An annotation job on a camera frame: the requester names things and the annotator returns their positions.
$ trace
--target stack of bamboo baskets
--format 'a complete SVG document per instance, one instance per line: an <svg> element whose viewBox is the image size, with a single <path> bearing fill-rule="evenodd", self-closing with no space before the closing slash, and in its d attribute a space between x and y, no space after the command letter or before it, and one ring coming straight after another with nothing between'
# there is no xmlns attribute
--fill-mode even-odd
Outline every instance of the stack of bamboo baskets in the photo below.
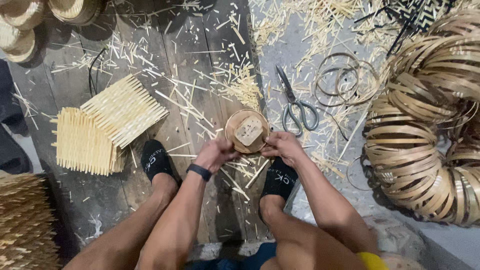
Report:
<svg viewBox="0 0 480 270"><path fill-rule="evenodd" d="M35 54L33 28L43 19L47 0L0 0L0 49L12 62ZM48 0L53 14L72 25L89 25L100 14L101 0Z"/></svg>
<svg viewBox="0 0 480 270"><path fill-rule="evenodd" d="M44 0L0 0L0 49L12 62L27 62L35 54L33 28L43 19Z"/></svg>

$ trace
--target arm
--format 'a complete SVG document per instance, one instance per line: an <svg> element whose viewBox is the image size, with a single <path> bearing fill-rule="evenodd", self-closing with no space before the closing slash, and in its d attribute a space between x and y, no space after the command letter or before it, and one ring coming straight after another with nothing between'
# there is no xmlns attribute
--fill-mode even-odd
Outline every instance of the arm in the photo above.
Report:
<svg viewBox="0 0 480 270"><path fill-rule="evenodd" d="M280 156L298 175L319 228L342 242L352 252L378 254L367 224L307 156L292 133L273 132L262 149L266 157Z"/></svg>
<svg viewBox="0 0 480 270"><path fill-rule="evenodd" d="M239 155L224 138L204 144L194 164L216 173L227 160ZM175 198L148 237L140 258L140 269L178 269L187 259L197 236L205 181L188 172Z"/></svg>

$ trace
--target hand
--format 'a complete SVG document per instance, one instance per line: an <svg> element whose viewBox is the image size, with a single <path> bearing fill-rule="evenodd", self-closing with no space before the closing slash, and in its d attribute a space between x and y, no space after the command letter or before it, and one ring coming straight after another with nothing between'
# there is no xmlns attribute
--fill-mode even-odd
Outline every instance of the hand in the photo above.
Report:
<svg viewBox="0 0 480 270"><path fill-rule="evenodd" d="M262 156L281 157L283 162L292 168L296 167L299 159L308 157L291 132L272 132L265 142L267 145L260 150Z"/></svg>
<svg viewBox="0 0 480 270"><path fill-rule="evenodd" d="M233 143L225 138L204 143L194 164L216 173L222 167L225 161L229 161L240 156L240 153L233 149Z"/></svg>

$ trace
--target dark fabric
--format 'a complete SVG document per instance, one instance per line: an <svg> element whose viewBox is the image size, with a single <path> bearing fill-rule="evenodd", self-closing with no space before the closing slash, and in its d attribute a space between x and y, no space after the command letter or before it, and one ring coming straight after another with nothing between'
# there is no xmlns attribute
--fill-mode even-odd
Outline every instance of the dark fabric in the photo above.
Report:
<svg viewBox="0 0 480 270"><path fill-rule="evenodd" d="M272 166L268 168L264 189L260 197L280 195L287 201L298 178L297 172L292 167L286 165L281 157L276 157Z"/></svg>
<svg viewBox="0 0 480 270"><path fill-rule="evenodd" d="M150 181L157 173L164 172L169 174L177 181L177 178L173 175L173 170L168 159L167 151L163 145L157 140L149 140L145 142L144 151L142 153L142 168L148 176Z"/></svg>
<svg viewBox="0 0 480 270"><path fill-rule="evenodd" d="M263 243L257 253L243 261L215 259L197 261L185 267L186 270L259 270L269 259L276 256L276 243Z"/></svg>
<svg viewBox="0 0 480 270"><path fill-rule="evenodd" d="M7 62L0 59L0 122L15 134L27 135L28 129L19 101L13 96L13 80Z"/></svg>
<svg viewBox="0 0 480 270"><path fill-rule="evenodd" d="M7 62L0 59L0 123L6 124L15 134L27 135L22 108L13 92L10 69ZM20 174L29 172L30 168L27 154L0 124L0 170Z"/></svg>
<svg viewBox="0 0 480 270"><path fill-rule="evenodd" d="M30 172L31 165L25 151L0 124L0 170L10 174Z"/></svg>
<svg viewBox="0 0 480 270"><path fill-rule="evenodd" d="M276 243L263 243L257 253L241 262L241 270L259 270L269 259L276 256Z"/></svg>

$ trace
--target black wristband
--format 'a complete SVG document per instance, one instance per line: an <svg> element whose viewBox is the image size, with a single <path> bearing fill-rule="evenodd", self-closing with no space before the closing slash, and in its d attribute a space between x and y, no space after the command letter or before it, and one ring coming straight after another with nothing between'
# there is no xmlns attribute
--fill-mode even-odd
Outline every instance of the black wristband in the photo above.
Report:
<svg viewBox="0 0 480 270"><path fill-rule="evenodd" d="M209 170L202 168L201 166L198 166L196 164L190 164L190 166L188 166L187 168L187 173L188 171L198 173L205 182L208 182L208 180L210 180L210 177L212 176L212 173Z"/></svg>

